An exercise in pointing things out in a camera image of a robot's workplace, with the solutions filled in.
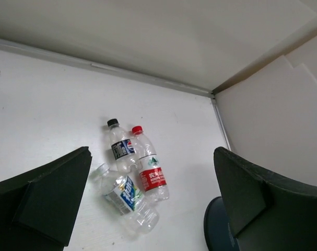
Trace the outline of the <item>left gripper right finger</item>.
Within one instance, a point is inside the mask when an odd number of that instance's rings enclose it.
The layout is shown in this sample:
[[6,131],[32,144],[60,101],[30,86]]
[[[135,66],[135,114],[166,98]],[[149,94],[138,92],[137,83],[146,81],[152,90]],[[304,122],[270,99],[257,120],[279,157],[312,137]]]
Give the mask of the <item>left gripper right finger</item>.
[[317,250],[317,186],[218,147],[215,173],[240,250]]

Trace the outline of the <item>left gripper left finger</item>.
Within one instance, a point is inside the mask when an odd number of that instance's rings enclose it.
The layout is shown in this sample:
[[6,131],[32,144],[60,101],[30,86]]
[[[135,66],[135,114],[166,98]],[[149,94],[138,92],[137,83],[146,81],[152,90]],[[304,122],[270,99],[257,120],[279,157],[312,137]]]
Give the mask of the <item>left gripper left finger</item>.
[[82,146],[0,182],[0,250],[63,250],[69,245],[92,156]]

